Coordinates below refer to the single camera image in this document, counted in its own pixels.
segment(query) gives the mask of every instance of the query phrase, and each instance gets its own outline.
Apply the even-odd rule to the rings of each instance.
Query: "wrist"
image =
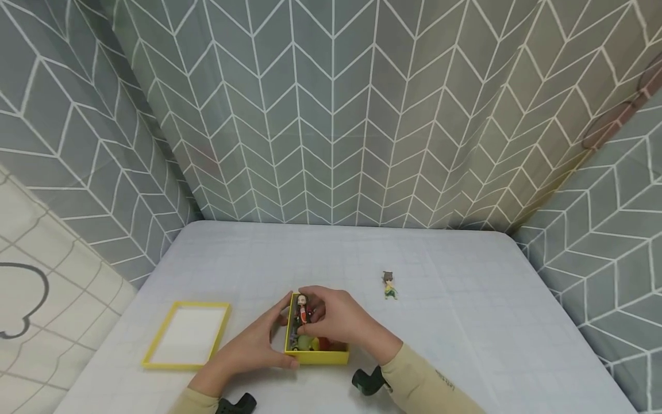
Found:
[[[228,385],[230,379],[236,374],[232,367],[232,361],[218,351],[209,362],[207,362],[195,374],[189,388],[209,397],[220,398],[223,389]]]
[[[364,333],[360,346],[372,355],[380,366],[395,358],[402,348],[402,340],[377,321]]]

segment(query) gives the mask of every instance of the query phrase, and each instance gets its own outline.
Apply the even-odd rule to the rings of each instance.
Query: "beige sleeve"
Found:
[[[215,414],[217,408],[218,398],[186,388],[181,392],[168,414]]]
[[[407,414],[484,413],[407,344],[381,372],[391,386],[391,398]]]

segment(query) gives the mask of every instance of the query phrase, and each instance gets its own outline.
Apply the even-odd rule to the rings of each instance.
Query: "green figurine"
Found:
[[[292,348],[293,351],[312,351],[315,350],[312,345],[313,338],[306,335],[299,335],[297,344]]]
[[[381,280],[384,282],[384,299],[392,297],[393,299],[398,300],[398,291],[393,287],[393,272],[384,272],[384,276]]]

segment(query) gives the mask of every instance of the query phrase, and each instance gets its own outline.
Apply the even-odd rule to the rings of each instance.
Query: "white grid fabric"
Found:
[[[384,300],[392,271],[399,300]],[[233,306],[223,343],[290,289],[348,290],[489,413],[633,413],[515,243],[501,233],[196,222],[188,225],[124,312],[56,414],[167,412],[192,373],[140,361],[173,301]],[[273,347],[282,348],[281,329]],[[305,366],[237,378],[260,413],[397,413],[385,391],[351,385],[375,363]]]

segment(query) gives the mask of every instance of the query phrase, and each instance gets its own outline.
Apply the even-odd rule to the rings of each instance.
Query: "right hand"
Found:
[[[301,325],[297,330],[299,335],[356,344],[380,365],[392,360],[402,347],[402,341],[371,317],[348,292],[323,286],[306,286],[299,292],[310,298],[314,308],[312,322]]]

